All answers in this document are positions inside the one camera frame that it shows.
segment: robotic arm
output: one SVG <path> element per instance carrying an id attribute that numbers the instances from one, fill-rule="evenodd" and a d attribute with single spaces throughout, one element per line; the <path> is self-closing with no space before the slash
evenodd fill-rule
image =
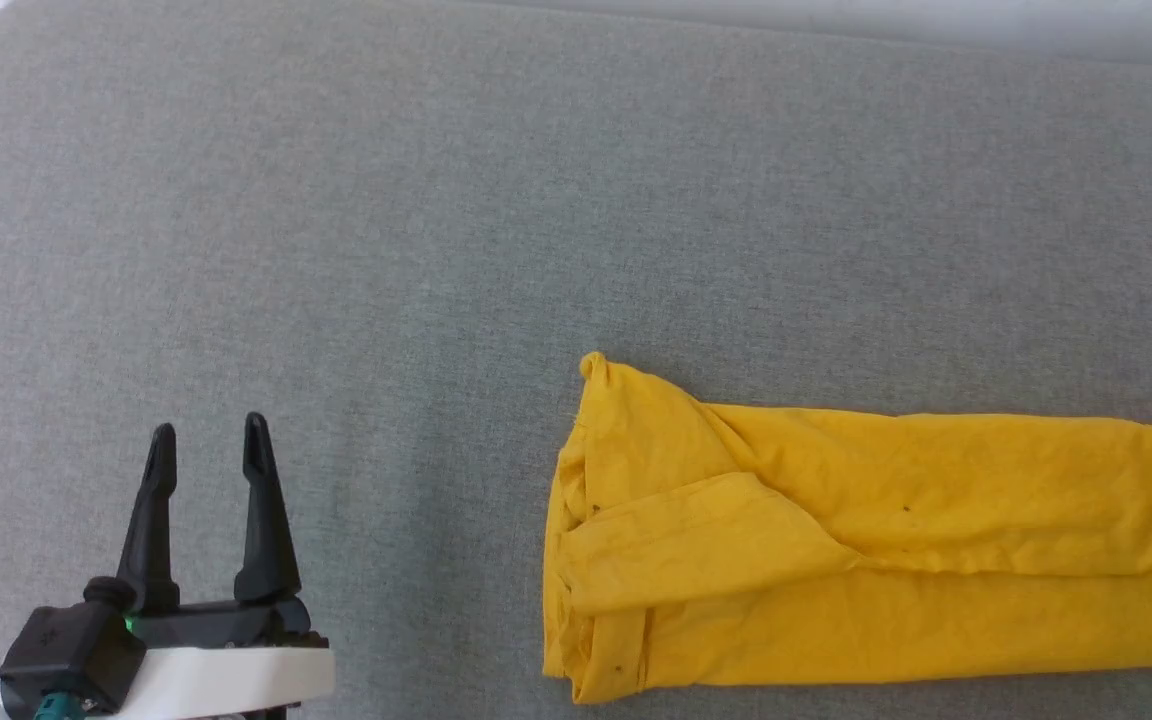
<path id="1" fill-rule="evenodd" d="M 283 720 L 332 692 L 335 659 L 296 597 L 301 575 L 270 427 L 247 416 L 247 550 L 234 600 L 180 605 L 172 579 L 168 501 L 175 430 L 154 432 L 122 561 L 88 581 L 83 602 L 37 607 L 0 667 L 12 720 Z"/>

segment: yellow cloth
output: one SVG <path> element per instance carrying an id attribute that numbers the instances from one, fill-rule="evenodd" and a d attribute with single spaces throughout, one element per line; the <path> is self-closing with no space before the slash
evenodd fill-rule
<path id="1" fill-rule="evenodd" d="M 1151 425 L 581 373 L 544 560 L 544 670 L 574 700 L 1152 665 Z"/>

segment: gray fabric surface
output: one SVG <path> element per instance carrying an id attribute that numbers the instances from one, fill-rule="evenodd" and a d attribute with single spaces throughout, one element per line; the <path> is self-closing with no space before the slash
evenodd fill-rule
<path id="1" fill-rule="evenodd" d="M 424 1 L 1 15 L 0 657 L 114 570 L 159 420 L 175 575 L 226 597 L 260 409 L 339 657 L 298 717 L 1152 717 L 1152 670 L 573 708 L 541 528 L 591 348 L 710 401 L 1152 420 L 1152 68 Z"/>

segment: fabric fold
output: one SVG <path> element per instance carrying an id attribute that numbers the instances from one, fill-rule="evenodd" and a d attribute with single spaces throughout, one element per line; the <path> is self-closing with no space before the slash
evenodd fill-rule
<path id="1" fill-rule="evenodd" d="M 544 562 L 545 674 L 574 700 L 1152 665 L 1151 425 L 581 373 Z"/>

